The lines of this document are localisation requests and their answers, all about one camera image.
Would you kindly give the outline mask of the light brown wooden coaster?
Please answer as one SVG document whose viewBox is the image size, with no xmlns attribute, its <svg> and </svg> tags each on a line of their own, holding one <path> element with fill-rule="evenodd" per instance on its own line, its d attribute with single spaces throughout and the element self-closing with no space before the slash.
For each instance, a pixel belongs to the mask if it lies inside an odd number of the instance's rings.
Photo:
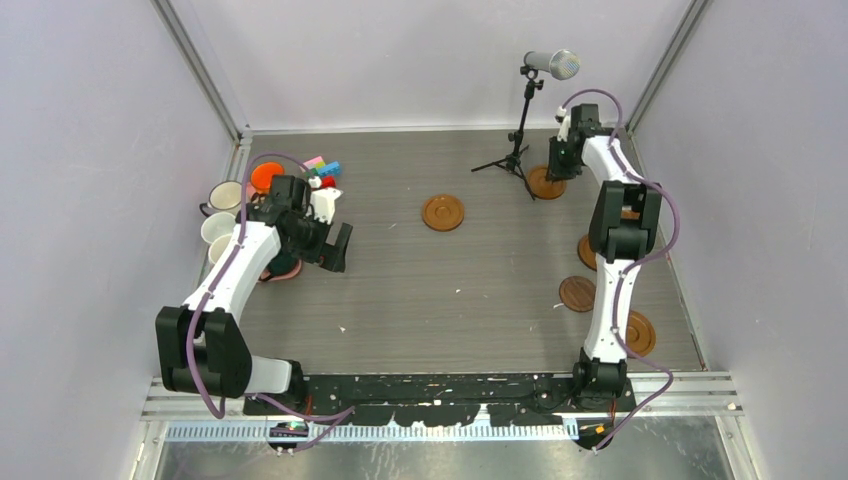
<svg viewBox="0 0 848 480">
<path fill-rule="evenodd" d="M 453 195 L 435 195 L 422 205 L 421 218 L 428 228 L 437 232 L 449 232 L 463 223 L 465 207 Z"/>
</svg>

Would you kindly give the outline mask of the white mug dark rim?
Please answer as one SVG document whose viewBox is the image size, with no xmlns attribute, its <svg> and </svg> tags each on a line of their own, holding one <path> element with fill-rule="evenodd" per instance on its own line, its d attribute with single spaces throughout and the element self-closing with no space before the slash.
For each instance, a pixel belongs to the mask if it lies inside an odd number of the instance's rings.
<svg viewBox="0 0 848 480">
<path fill-rule="evenodd" d="M 242 184 L 237 181 L 226 181 L 217 184 L 209 193 L 208 199 L 198 205 L 204 217 L 216 213 L 227 212 L 236 214 L 242 204 Z"/>
</svg>

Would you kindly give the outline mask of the dark walnut wooden coaster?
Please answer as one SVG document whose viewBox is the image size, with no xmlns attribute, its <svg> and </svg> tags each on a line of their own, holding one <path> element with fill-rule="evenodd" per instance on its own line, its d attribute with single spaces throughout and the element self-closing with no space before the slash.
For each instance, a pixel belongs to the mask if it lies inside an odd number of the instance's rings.
<svg viewBox="0 0 848 480">
<path fill-rule="evenodd" d="M 578 313 L 589 312 L 594 307 L 595 283 L 584 276 L 565 278 L 559 286 L 559 297 L 563 305 Z"/>
</svg>

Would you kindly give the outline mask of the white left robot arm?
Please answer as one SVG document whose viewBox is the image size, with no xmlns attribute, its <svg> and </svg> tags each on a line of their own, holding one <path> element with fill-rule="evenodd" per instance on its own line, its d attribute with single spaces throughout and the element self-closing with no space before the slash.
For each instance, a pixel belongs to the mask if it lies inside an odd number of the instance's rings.
<svg viewBox="0 0 848 480">
<path fill-rule="evenodd" d="M 164 307 L 155 331 L 164 387 L 169 391 L 238 398 L 268 393 L 280 412 L 298 412 L 307 398 L 293 360 L 250 353 L 239 320 L 263 271 L 279 255 L 330 272 L 346 269 L 352 233 L 344 223 L 335 242 L 338 188 L 315 189 L 292 175 L 277 175 L 269 193 L 246 202 L 222 256 L 200 286 L 177 307 Z"/>
</svg>

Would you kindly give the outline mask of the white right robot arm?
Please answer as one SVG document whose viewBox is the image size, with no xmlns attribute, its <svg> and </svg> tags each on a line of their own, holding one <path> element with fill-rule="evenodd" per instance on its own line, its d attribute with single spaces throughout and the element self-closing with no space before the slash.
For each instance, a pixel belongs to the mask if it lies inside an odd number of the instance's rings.
<svg viewBox="0 0 848 480">
<path fill-rule="evenodd" d="M 601 124 L 597 105 L 559 107 L 556 120 L 548 178 L 571 180 L 589 170 L 600 186 L 588 231 L 597 272 L 592 321 L 570 385 L 574 403 L 591 411 L 627 385 L 630 301 L 638 263 L 656 244 L 662 196 L 626 158 L 616 130 Z"/>
</svg>

